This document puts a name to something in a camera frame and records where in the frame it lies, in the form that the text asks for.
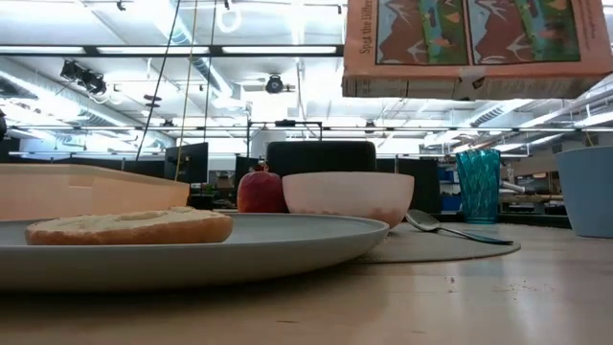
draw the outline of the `ceiling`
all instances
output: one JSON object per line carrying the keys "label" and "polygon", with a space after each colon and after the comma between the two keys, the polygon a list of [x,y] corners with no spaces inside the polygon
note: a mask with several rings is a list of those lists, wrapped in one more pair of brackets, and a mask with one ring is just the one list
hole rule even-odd
{"label": "ceiling", "polygon": [[[125,11],[120,11],[116,1],[110,0],[0,0],[0,45],[50,44],[50,45],[166,45],[174,15],[176,0],[123,1]],[[335,0],[235,0],[230,10],[224,1],[182,1],[179,20],[192,42],[201,45],[338,45],[344,43],[345,7],[339,13]],[[613,24],[613,14],[607,15]],[[47,93],[37,105],[46,117],[21,114],[14,110],[23,106],[16,100],[0,98],[10,124],[60,125],[75,123],[89,126],[137,126],[144,124],[147,116],[144,95],[153,95],[162,58],[148,60],[141,57],[78,57],[70,58],[83,68],[104,75],[107,91],[100,97],[88,97],[85,90],[75,84],[66,85],[59,74],[63,57],[1,57],[0,77],[23,81],[22,86],[35,94]],[[209,127],[244,127],[247,117],[252,121],[321,121],[328,127],[363,127],[366,121],[374,121],[378,127],[523,127],[530,120],[553,111],[558,116],[547,122],[536,122],[532,127],[571,127],[588,116],[585,105],[592,106],[590,115],[608,113],[609,78],[597,85],[582,99],[562,100],[511,100],[508,102],[455,102],[422,99],[348,99],[341,97],[343,61],[341,57],[212,57],[210,61],[218,79],[232,90],[232,95],[219,97],[207,92],[206,78],[184,57],[169,57],[164,65],[158,96],[162,101],[153,111],[152,126],[160,126],[172,120],[176,126],[204,126],[205,114]],[[268,94],[264,85],[270,75],[281,76],[291,92]],[[86,115],[60,114],[60,101],[76,104]],[[607,118],[594,125],[607,125]],[[232,140],[229,148],[244,146],[245,129],[218,128],[208,130],[209,140]],[[57,142],[52,130],[13,131],[16,137],[35,137]],[[115,141],[121,150],[138,145],[138,130],[109,131],[100,147]],[[74,138],[90,135],[82,131],[72,132]],[[174,144],[180,130],[157,131],[154,139],[158,150]],[[290,137],[303,137],[302,132],[288,130]],[[202,141],[203,132],[188,130],[184,133],[187,143]],[[453,151],[463,144],[496,147],[507,143],[530,143],[550,133],[498,133],[497,131],[379,131],[365,133],[363,129],[327,131],[328,138],[372,140],[379,151],[388,153],[413,153],[441,149]],[[513,150],[523,150],[521,145]]]}

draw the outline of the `cardboard box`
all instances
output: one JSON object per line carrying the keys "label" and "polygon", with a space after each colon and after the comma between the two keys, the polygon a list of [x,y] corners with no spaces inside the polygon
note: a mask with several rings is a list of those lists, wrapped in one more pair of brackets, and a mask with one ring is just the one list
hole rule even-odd
{"label": "cardboard box", "polygon": [[611,73],[601,0],[351,0],[346,97],[574,99]]}
{"label": "cardboard box", "polygon": [[190,185],[68,164],[0,164],[0,220],[109,215],[185,206]]}

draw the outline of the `gray planter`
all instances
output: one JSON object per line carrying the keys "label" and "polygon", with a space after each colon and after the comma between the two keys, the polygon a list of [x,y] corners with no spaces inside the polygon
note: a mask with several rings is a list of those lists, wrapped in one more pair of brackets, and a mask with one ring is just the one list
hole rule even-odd
{"label": "gray planter", "polygon": [[613,238],[613,147],[556,156],[568,219],[579,236]]}

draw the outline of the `white bowl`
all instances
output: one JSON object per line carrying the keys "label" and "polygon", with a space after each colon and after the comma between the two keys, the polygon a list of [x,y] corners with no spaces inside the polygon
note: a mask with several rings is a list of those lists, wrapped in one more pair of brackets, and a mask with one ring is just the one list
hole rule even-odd
{"label": "white bowl", "polygon": [[415,178],[385,172],[311,172],[283,178],[289,213],[352,216],[398,225],[411,205]]}

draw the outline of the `illustration on box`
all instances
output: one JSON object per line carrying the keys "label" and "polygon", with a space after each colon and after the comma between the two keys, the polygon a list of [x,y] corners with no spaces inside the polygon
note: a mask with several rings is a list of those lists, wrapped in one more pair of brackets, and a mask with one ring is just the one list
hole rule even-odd
{"label": "illustration on box", "polygon": [[377,5],[379,65],[580,61],[571,0],[379,0]]}

